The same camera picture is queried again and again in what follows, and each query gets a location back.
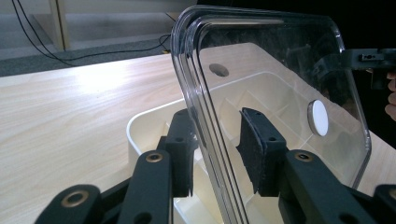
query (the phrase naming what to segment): black cable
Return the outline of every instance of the black cable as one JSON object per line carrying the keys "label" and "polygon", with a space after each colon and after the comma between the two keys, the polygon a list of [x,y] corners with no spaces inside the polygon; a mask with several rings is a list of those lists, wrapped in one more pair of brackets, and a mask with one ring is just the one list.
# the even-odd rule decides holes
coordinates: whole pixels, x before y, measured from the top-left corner
{"label": "black cable", "polygon": [[[163,42],[161,42],[161,39],[166,36],[165,40]],[[169,49],[166,48],[166,46],[163,45],[163,43],[169,38],[170,35],[163,35],[161,36],[158,41],[160,42],[160,45],[163,46],[163,48],[165,49],[165,51],[169,51]]]}
{"label": "black cable", "polygon": [[[19,5],[20,5],[20,7],[21,7],[21,11],[22,11],[23,15],[25,16],[25,19],[27,20],[27,16],[26,16],[26,14],[24,13],[23,7],[21,6],[21,2],[20,2],[19,0],[17,0],[17,1],[18,1]],[[69,66],[74,66],[73,64],[64,62],[63,60],[61,60],[61,59],[57,58],[55,55],[53,55],[53,54],[44,46],[43,42],[41,41],[41,39],[38,37],[37,33],[35,32],[35,29],[33,28],[32,24],[29,22],[29,20],[27,20],[28,23],[29,23],[29,25],[32,27],[33,31],[35,32],[35,35],[37,36],[37,38],[38,38],[40,44],[44,47],[44,49],[47,50],[47,52],[49,52],[49,54],[53,55],[53,57],[50,57],[49,55],[47,55],[46,53],[44,53],[43,51],[41,51],[41,49],[39,49],[39,48],[35,45],[35,43],[34,43],[33,40],[30,38],[30,36],[26,33],[26,30],[25,30],[24,27],[23,27],[23,24],[22,24],[22,21],[21,21],[21,17],[20,17],[20,13],[18,12],[17,6],[15,6],[14,0],[11,0],[11,2],[12,2],[12,6],[14,6],[15,13],[17,14],[18,21],[19,21],[19,23],[20,23],[20,25],[21,25],[21,28],[22,28],[23,32],[25,33],[26,37],[28,38],[29,42],[33,45],[33,47],[35,47],[35,49],[37,49],[41,54],[43,54],[44,56],[46,56],[46,57],[48,57],[48,58],[58,60],[58,61],[60,61],[61,63],[65,63],[65,64],[67,64],[67,65],[69,65]]]}
{"label": "black cable", "polygon": [[166,16],[168,16],[172,21],[176,21],[175,19],[173,19],[171,16],[169,16],[168,13],[165,13]]}
{"label": "black cable", "polygon": [[41,41],[41,38],[38,36],[37,32],[35,31],[35,28],[33,27],[32,23],[29,22],[29,20],[28,20],[28,18],[27,18],[27,16],[26,16],[26,13],[25,13],[24,10],[23,10],[23,6],[21,5],[20,0],[17,0],[17,2],[19,3],[19,5],[20,5],[20,7],[21,7],[21,11],[22,11],[22,14],[23,14],[24,18],[25,18],[25,19],[27,20],[27,22],[29,23],[29,26],[32,28],[32,30],[33,30],[33,32],[35,33],[35,36],[36,36],[36,38],[38,39],[38,41],[40,42],[40,44],[41,44],[41,45],[44,47],[44,49],[52,56],[52,57],[51,57],[51,56],[49,56],[48,54],[44,53],[42,50],[40,50],[40,49],[35,45],[35,43],[32,41],[32,39],[30,38],[30,36],[26,33],[26,30],[24,29],[24,26],[23,26],[23,24],[22,24],[22,22],[21,22],[21,18],[20,18],[19,12],[18,12],[18,10],[17,10],[17,7],[15,6],[14,0],[11,0],[11,1],[12,1],[12,5],[14,6],[15,12],[16,12],[16,14],[17,14],[18,21],[20,22],[21,28],[22,28],[23,32],[25,33],[26,37],[29,39],[30,43],[35,47],[35,49],[37,49],[37,50],[38,50],[41,54],[43,54],[44,56],[46,56],[46,57],[48,57],[48,58],[51,58],[51,59],[54,59],[54,60],[58,60],[58,61],[60,61],[61,63],[67,64],[67,65],[69,65],[69,66],[75,66],[75,65],[73,65],[73,64],[71,64],[71,63],[67,63],[67,62],[75,61],[75,60],[79,60],[79,59],[83,59],[83,58],[88,58],[88,57],[93,57],[93,56],[98,56],[98,55],[104,55],[104,54],[128,53],[128,52],[141,52],[141,51],[147,51],[147,50],[151,50],[151,49],[156,49],[156,48],[158,48],[158,47],[160,47],[160,46],[162,46],[165,50],[168,50],[168,49],[165,47],[164,43],[166,42],[166,40],[169,38],[170,35],[162,35],[162,36],[159,38],[160,44],[157,45],[157,46],[155,46],[155,47],[148,48],[148,49],[128,49],[128,50],[108,51],[108,52],[102,52],[102,53],[88,54],[88,55],[80,56],[80,57],[77,57],[77,58],[61,59],[61,58],[58,58],[58,57],[57,57],[56,55],[54,55],[53,53],[51,53],[51,52],[44,46],[44,43]]}

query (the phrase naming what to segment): black mechanical arm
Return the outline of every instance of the black mechanical arm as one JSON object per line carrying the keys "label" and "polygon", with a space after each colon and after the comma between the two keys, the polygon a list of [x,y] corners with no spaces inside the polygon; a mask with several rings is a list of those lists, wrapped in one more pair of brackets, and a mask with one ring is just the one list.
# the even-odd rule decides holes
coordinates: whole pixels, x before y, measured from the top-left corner
{"label": "black mechanical arm", "polygon": [[346,49],[318,60],[308,73],[321,82],[330,72],[370,70],[372,89],[385,89],[387,72],[396,72],[396,49]]}
{"label": "black mechanical arm", "polygon": [[[285,223],[394,223],[396,186],[382,185],[374,197],[342,185],[321,159],[288,150],[286,140],[259,111],[241,111],[238,151],[255,192],[279,197]],[[77,185],[59,193],[35,223],[172,223],[173,198],[192,193],[197,141],[187,110],[174,115],[156,150],[143,153],[134,174],[100,193]]]}

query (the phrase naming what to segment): clear plastic panel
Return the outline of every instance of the clear plastic panel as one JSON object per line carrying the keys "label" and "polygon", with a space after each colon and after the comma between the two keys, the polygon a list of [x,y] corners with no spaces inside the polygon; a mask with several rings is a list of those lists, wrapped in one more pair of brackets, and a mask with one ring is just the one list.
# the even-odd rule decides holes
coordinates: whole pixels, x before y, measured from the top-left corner
{"label": "clear plastic panel", "polygon": [[[353,78],[347,70],[315,75],[320,59],[342,49],[327,17],[214,7],[180,16],[173,60],[225,222],[255,222],[273,209],[263,204],[277,206],[253,193],[236,150],[243,107],[262,112],[288,149],[315,153],[343,184],[358,185],[371,142]],[[315,100],[327,111],[324,136],[309,125]]]}

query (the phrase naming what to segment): white circular label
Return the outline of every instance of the white circular label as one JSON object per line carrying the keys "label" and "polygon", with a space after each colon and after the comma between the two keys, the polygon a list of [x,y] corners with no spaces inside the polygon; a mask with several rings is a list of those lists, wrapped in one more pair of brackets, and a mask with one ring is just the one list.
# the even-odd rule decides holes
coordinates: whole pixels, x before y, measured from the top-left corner
{"label": "white circular label", "polygon": [[313,133],[324,136],[329,131],[329,118],[326,107],[320,100],[315,100],[309,104],[308,122]]}

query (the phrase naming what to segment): light wooden table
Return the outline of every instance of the light wooden table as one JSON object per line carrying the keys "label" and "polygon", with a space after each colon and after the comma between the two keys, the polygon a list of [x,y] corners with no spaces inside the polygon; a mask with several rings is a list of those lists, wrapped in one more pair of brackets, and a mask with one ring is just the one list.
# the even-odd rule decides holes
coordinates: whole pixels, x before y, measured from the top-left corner
{"label": "light wooden table", "polygon": [[[0,223],[33,223],[60,191],[129,177],[126,125],[182,97],[170,55],[0,78]],[[396,151],[372,134],[359,190],[396,183]]]}

